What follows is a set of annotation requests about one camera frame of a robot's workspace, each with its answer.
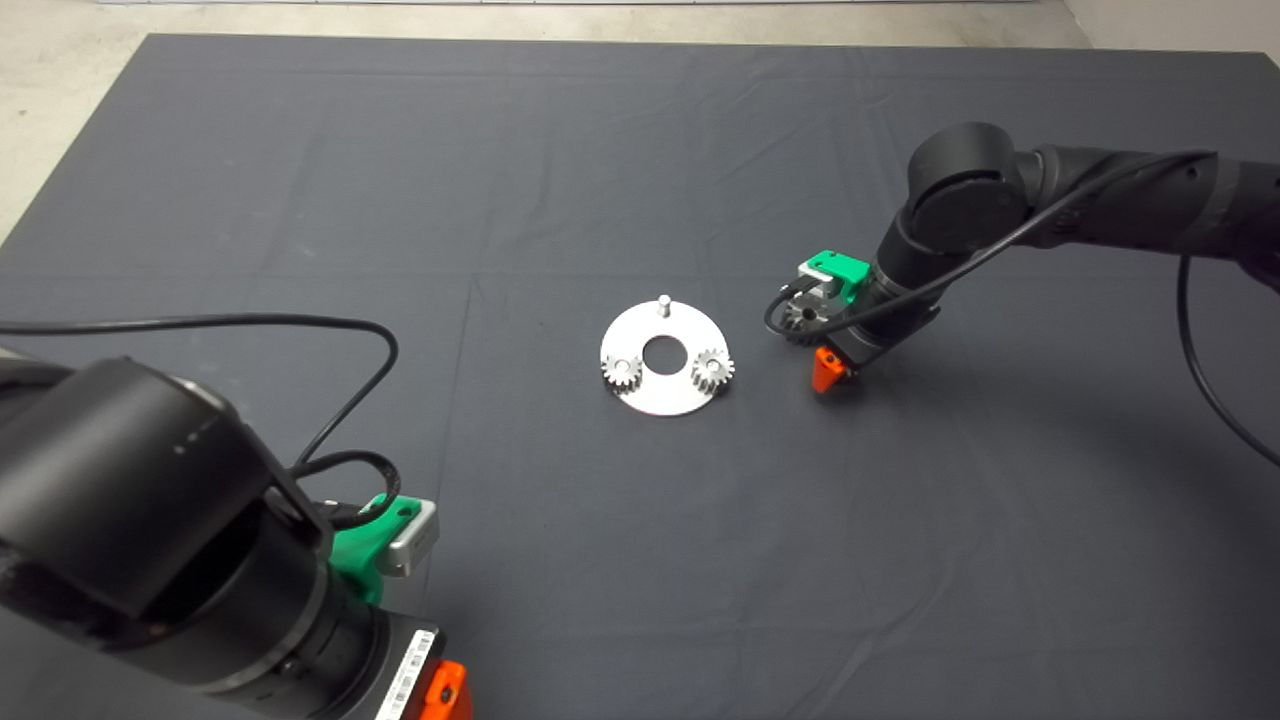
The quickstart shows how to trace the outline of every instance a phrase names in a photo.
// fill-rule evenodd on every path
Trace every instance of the circular metal plate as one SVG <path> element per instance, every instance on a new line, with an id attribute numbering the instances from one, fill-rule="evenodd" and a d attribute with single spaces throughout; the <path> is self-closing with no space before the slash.
<path id="1" fill-rule="evenodd" d="M 712 400 L 698 389 L 691 377 L 694 357 L 704 350 L 728 354 L 724 333 L 701 310 L 667 296 L 641 302 L 618 315 L 600 341 L 600 363 L 605 357 L 644 357 L 644 346 L 659 337 L 671 337 L 685 346 L 685 365 L 673 374 L 660 375 L 648 365 L 640 384 L 618 395 L 622 402 L 649 415 L 684 415 Z"/>

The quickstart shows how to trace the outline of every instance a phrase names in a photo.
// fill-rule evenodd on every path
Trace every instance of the metal gear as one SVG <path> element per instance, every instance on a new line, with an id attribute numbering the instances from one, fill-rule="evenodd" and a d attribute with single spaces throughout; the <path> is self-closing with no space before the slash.
<path id="1" fill-rule="evenodd" d="M 617 357 L 609 355 L 600 363 L 600 375 L 604 384 L 617 395 L 631 392 L 640 386 L 644 363 L 639 357 Z"/>
<path id="2" fill-rule="evenodd" d="M 704 350 L 694 359 L 690 374 L 698 389 L 716 395 L 733 379 L 733 360 L 722 350 Z"/>
<path id="3" fill-rule="evenodd" d="M 827 323 L 827 304 L 820 297 L 808 292 L 787 301 L 782 310 L 782 327 L 794 333 L 815 331 Z M 814 345 L 817 337 L 795 338 L 788 337 L 787 342 L 796 345 Z"/>

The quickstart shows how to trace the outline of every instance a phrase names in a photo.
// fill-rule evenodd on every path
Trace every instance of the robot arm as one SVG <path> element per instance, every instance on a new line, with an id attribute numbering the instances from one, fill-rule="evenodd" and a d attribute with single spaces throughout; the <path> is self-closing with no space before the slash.
<path id="1" fill-rule="evenodd" d="M 269 717 L 470 717 L 439 628 L 369 577 L 407 573 L 434 506 L 338 523 L 300 474 L 197 383 L 0 359 L 0 606 Z"/>
<path id="2" fill-rule="evenodd" d="M 874 264 L 831 251 L 801 264 L 801 282 L 787 286 L 783 334 L 822 338 L 814 386 L 831 387 L 936 316 L 946 284 L 920 288 L 1037 217 L 1039 229 L 1018 245 L 1083 242 L 1228 259 L 1280 292 L 1280 165 L 1192 154 L 1121 174 L 1053 210 L 1076 188 L 1143 158 L 1151 156 L 1057 146 L 1019 152 L 991 124 L 945 129 L 911 158 L 908 201 Z M 1042 217 L 1047 210 L 1052 217 Z M 900 306 L 858 320 L 886 302 Z"/>

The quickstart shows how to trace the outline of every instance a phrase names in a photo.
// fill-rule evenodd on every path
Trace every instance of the concrete floor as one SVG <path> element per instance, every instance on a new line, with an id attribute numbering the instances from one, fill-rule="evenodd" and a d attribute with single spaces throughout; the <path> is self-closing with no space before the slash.
<path id="1" fill-rule="evenodd" d="M 1060 0 L 698 6 L 99 5 L 0 0 L 0 238 L 150 32 L 1088 47 Z"/>

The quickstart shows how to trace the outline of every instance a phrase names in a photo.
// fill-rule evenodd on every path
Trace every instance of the center hole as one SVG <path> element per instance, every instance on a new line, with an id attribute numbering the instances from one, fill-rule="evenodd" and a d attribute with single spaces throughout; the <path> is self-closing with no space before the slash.
<path id="1" fill-rule="evenodd" d="M 659 375 L 675 375 L 687 359 L 685 346 L 673 337 L 655 337 L 644 346 L 644 364 Z"/>

